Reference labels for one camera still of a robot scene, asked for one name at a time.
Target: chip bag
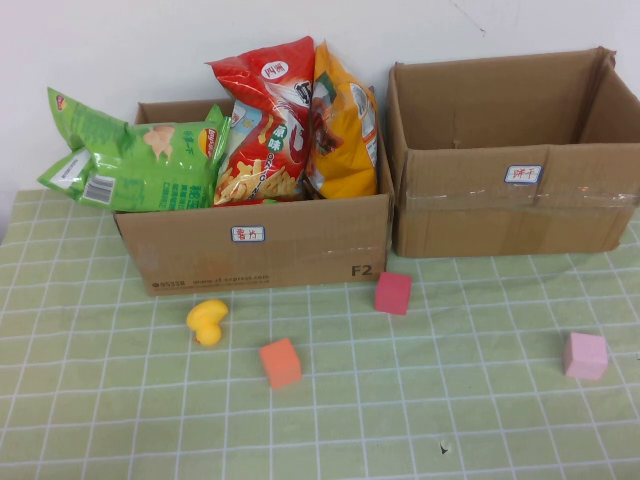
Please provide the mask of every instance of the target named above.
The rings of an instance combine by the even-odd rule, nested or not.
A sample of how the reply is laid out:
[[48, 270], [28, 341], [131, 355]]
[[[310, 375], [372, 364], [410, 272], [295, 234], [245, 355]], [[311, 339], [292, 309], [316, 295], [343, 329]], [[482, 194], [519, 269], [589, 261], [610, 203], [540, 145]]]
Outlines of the chip bag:
[[236, 98], [214, 205], [295, 198], [310, 148], [313, 39], [209, 63]]
[[231, 121], [217, 106], [203, 122], [129, 125], [52, 89], [49, 105], [72, 153], [41, 184], [126, 212], [211, 205]]
[[327, 48], [316, 49], [311, 101], [314, 142], [306, 173], [324, 198], [375, 195], [376, 99]]

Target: bag label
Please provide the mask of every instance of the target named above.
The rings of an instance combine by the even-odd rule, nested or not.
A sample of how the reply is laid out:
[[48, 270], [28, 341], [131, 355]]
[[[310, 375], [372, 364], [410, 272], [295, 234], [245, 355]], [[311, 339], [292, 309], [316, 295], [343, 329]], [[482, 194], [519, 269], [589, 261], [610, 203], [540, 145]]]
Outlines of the bag label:
[[76, 181], [82, 169], [89, 163], [89, 150], [83, 148], [51, 179], [51, 183], [67, 190]]
[[264, 242], [264, 227], [231, 227], [231, 241], [234, 243]]
[[511, 165], [504, 177], [505, 183], [535, 184], [540, 181], [542, 165]]
[[276, 78], [283, 77], [289, 71], [289, 65], [287, 62], [277, 61], [267, 63], [262, 67], [262, 76], [267, 80], [275, 80]]

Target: foam block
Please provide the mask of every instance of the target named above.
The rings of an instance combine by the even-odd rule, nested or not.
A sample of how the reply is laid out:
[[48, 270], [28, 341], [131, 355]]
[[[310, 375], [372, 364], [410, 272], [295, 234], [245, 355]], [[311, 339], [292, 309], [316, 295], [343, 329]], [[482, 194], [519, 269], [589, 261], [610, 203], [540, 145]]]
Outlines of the foam block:
[[376, 310], [406, 315], [411, 296], [411, 281], [409, 275], [382, 272], [376, 288]]
[[260, 359], [271, 388], [284, 387], [302, 378], [300, 359], [288, 338], [262, 347]]
[[599, 380], [609, 365], [607, 341], [599, 335], [571, 333], [564, 346], [564, 373]]

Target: open cardboard box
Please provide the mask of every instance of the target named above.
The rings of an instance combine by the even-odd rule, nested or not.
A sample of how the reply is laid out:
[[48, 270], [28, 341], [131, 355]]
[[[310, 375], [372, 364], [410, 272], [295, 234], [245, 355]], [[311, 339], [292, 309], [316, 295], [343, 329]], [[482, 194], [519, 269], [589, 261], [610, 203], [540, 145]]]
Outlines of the open cardboard box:
[[640, 103], [613, 52], [397, 64], [388, 97], [399, 255], [618, 246], [638, 204]]
[[[202, 121], [214, 103], [231, 114], [229, 99], [141, 103], [136, 123]], [[377, 174], [380, 193], [369, 197], [117, 213], [115, 221], [150, 295], [375, 281], [394, 198], [382, 135]]]

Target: barcode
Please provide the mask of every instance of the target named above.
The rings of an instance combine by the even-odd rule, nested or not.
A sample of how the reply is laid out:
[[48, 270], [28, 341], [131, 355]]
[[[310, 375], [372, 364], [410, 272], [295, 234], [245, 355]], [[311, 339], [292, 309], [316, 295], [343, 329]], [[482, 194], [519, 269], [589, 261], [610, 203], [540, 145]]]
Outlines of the barcode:
[[111, 203], [111, 194], [115, 184], [115, 178], [96, 175], [87, 183], [84, 189], [84, 198], [108, 205]]

